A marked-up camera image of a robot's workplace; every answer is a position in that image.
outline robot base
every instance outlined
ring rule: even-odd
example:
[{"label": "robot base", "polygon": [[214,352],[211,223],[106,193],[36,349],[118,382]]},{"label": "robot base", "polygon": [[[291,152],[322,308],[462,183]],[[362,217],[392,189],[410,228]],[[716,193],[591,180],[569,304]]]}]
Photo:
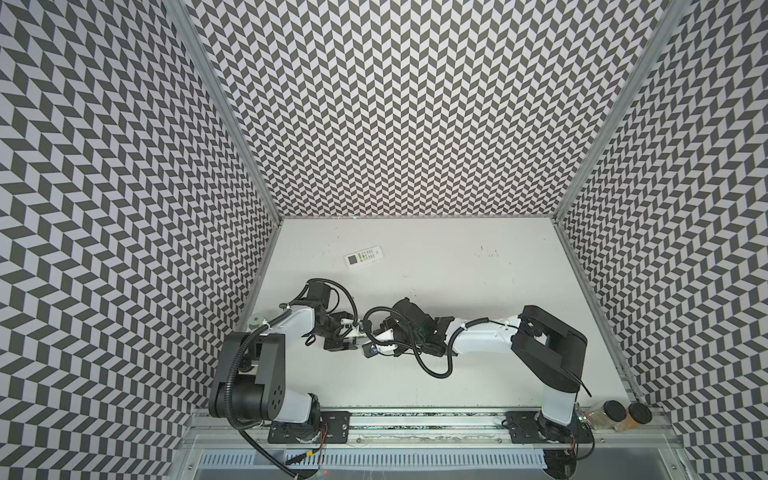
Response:
[{"label": "robot base", "polygon": [[272,422],[269,443],[319,443],[326,431],[326,443],[346,443],[349,434],[349,412],[335,410],[320,412],[319,428],[309,429],[306,423]]},{"label": "robot base", "polygon": [[592,443],[594,441],[589,425],[579,422],[576,412],[571,417],[571,424],[568,426],[556,425],[546,420],[540,422],[538,413],[536,410],[505,413],[505,420],[502,425],[509,431],[512,443],[539,443],[543,441],[570,445],[574,439],[577,443]]}]

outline red wire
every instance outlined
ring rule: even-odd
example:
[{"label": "red wire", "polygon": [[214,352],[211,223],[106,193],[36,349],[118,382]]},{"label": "red wire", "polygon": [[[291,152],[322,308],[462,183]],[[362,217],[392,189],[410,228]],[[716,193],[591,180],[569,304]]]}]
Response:
[{"label": "red wire", "polygon": [[[323,445],[326,444],[326,435],[328,435],[328,424],[326,423],[326,431],[323,433],[323,437],[320,439],[320,450],[317,451],[317,455],[320,455],[323,453]],[[317,457],[317,466],[320,467],[320,461],[323,460],[323,457],[318,456]]]}]

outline white table surface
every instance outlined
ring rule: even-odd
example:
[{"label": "white table surface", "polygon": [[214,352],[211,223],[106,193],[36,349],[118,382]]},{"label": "white table surface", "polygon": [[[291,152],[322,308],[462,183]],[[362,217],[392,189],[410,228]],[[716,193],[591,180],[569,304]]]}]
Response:
[{"label": "white table surface", "polygon": [[[346,254],[376,245],[383,261],[347,268]],[[588,339],[583,380],[594,398],[582,390],[580,404],[629,403],[548,218],[285,220],[253,313],[276,316],[312,277],[344,285],[361,318],[405,296],[433,317],[494,319],[538,305]],[[339,309],[348,307],[342,297]],[[377,313],[374,327],[385,316]],[[445,371],[445,357],[422,358]],[[315,393],[327,407],[541,405],[541,382],[512,351],[455,357],[453,374],[434,379],[411,355],[331,353],[318,338],[289,346],[286,378],[288,388]]]}]

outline white remote control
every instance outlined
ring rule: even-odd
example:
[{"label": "white remote control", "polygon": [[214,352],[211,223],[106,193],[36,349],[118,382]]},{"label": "white remote control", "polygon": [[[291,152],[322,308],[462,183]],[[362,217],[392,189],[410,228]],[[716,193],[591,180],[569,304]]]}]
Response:
[{"label": "white remote control", "polygon": [[360,268],[380,260],[384,260],[384,252],[382,252],[381,247],[366,248],[344,256],[344,262],[350,269]]}]

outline black jar lid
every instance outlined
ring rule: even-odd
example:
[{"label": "black jar lid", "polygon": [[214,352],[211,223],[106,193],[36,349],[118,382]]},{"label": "black jar lid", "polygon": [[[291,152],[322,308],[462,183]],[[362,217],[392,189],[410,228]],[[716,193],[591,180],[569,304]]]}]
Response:
[{"label": "black jar lid", "polygon": [[616,400],[608,400],[604,403],[603,412],[614,422],[620,422],[627,418],[627,410]]},{"label": "black jar lid", "polygon": [[638,402],[629,405],[629,415],[634,419],[635,422],[641,423],[643,425],[650,422],[650,420],[654,417],[653,414],[650,413],[650,409],[647,406]]}]

